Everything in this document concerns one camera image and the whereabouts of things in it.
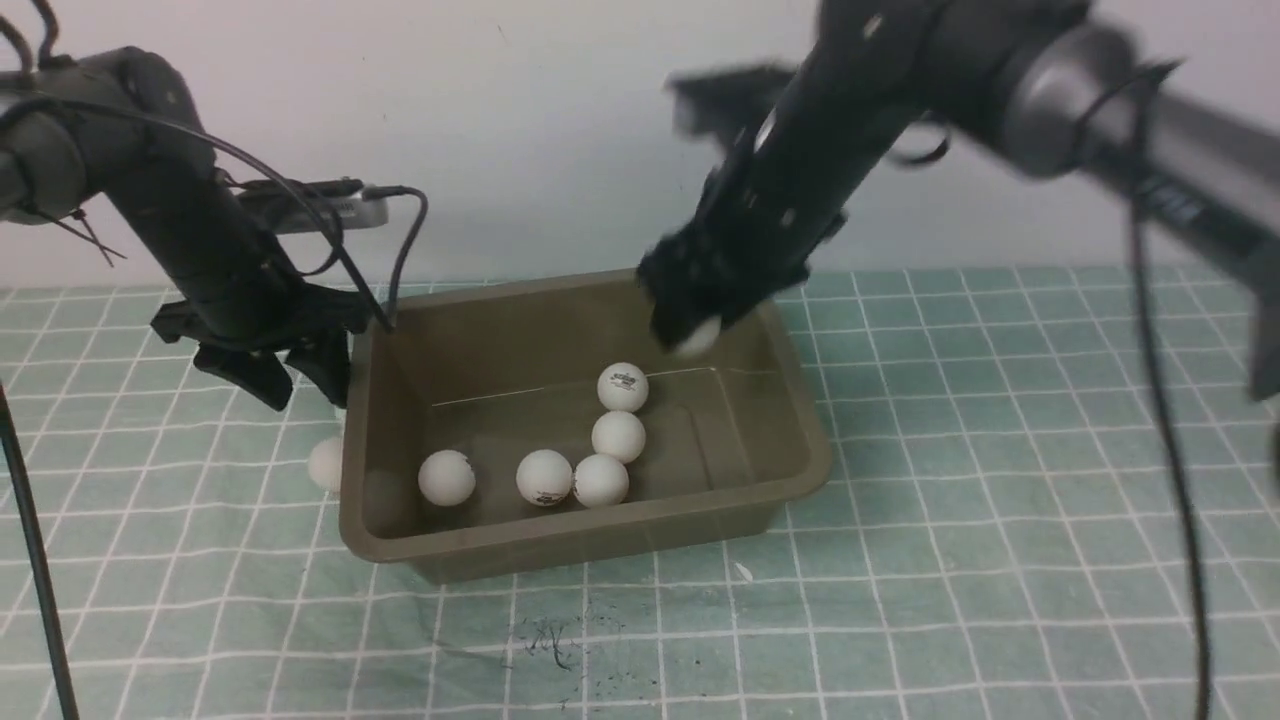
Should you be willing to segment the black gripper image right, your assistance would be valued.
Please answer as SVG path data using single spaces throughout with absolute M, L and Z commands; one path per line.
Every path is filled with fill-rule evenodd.
M 728 174 L 712 170 L 689 222 L 663 236 L 636 266 L 652 302 L 650 332 L 666 351 L 710 316 L 721 318 L 723 332 L 801 284 L 812 272 L 810 256 L 846 223 L 844 209 L 806 233 L 755 219 L 753 205 L 731 199 Z

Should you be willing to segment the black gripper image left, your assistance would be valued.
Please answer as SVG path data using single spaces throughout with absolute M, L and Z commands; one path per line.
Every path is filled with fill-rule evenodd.
M 179 283 L 182 300 L 156 310 L 150 328 L 168 345 L 198 343 L 193 366 L 284 411 L 293 380 L 274 354 L 347 409 L 349 334 L 371 316 L 370 296 L 314 283 Z

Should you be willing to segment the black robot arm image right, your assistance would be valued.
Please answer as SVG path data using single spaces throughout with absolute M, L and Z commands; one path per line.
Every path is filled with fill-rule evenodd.
M 681 131 L 724 151 L 691 220 L 637 266 L 668 350 L 808 278 L 844 206 L 914 123 L 1034 179 L 1079 170 L 1256 297 L 1249 392 L 1277 393 L 1277 131 L 1158 88 L 1088 1 L 823 1 L 778 64 L 672 76 Z

